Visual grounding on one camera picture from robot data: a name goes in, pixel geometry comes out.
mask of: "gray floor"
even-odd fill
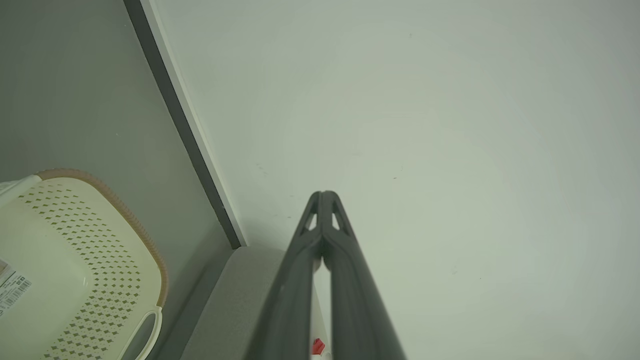
[[[69,167],[112,187],[168,266],[163,341],[208,259],[230,246],[123,2],[2,1],[0,48],[0,181]]]

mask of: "white trim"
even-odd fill
[[[198,144],[198,148],[202,153],[205,164],[209,169],[209,173],[211,175],[211,178],[213,179],[213,183],[218,189],[222,204],[227,210],[229,220],[231,220],[231,224],[234,227],[234,231],[237,234],[240,245],[246,246],[246,241],[244,240],[242,229],[236,219],[234,207],[227,198],[224,181],[216,171],[219,166],[216,166],[213,151],[211,150],[211,146],[209,146],[209,142],[207,141],[202,123],[196,115],[196,111],[193,107],[193,104],[191,103],[191,99],[189,98],[189,93],[184,84],[180,69],[177,66],[177,62],[175,61],[173,51],[171,50],[171,45],[167,41],[166,33],[162,25],[162,20],[160,19],[156,7],[156,2],[154,0],[141,0],[140,3],[142,4],[145,15],[147,16],[149,27],[151,28],[151,32],[153,33],[153,36],[156,40],[158,50],[160,51],[160,55],[162,56],[162,59],[164,61],[164,66],[166,67],[167,73],[169,73],[169,78],[171,79],[173,88],[175,89],[175,93],[178,96],[180,105],[182,105],[182,110],[184,111],[184,114],[187,118],[187,122],[189,123],[189,127],[191,128],[191,132],[193,133],[193,137],[195,137],[196,139],[196,143]]]

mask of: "dark gray strip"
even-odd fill
[[[209,198],[209,202],[211,203],[213,210],[218,216],[218,221],[220,221],[220,225],[222,225],[231,247],[233,249],[237,249],[240,247],[240,241],[238,240],[236,230],[231,224],[231,219],[229,219],[227,210],[220,199],[218,189],[216,189],[216,185],[209,173],[207,164],[204,162],[204,158],[198,148],[193,132],[191,132],[191,128],[187,122],[187,117],[182,110],[182,105],[180,105],[178,95],[175,93],[175,89],[173,88],[173,84],[169,78],[169,73],[164,66],[164,61],[162,60],[162,56],[158,50],[154,35],[151,32],[151,27],[149,27],[147,16],[142,8],[142,4],[140,3],[140,0],[124,0],[124,5],[127,7],[129,18],[131,19],[133,28],[135,29],[140,45],[142,46],[142,51],[145,53],[147,63],[149,64],[151,72],[156,79],[156,83],[158,84],[160,93],[166,103],[166,107],[169,109],[169,114],[173,119],[175,128],[178,129],[178,134],[180,134],[182,143],[187,149],[187,153],[191,159],[191,164],[196,170],[196,174],[198,174],[200,183]]]

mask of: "laundry basket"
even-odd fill
[[[115,194],[78,170],[0,183],[0,359],[120,359],[162,323],[166,268]]]

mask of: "perforated basket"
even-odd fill
[[[56,169],[0,184],[0,359],[120,359],[155,315],[144,359],[166,290],[148,234],[96,178]]]

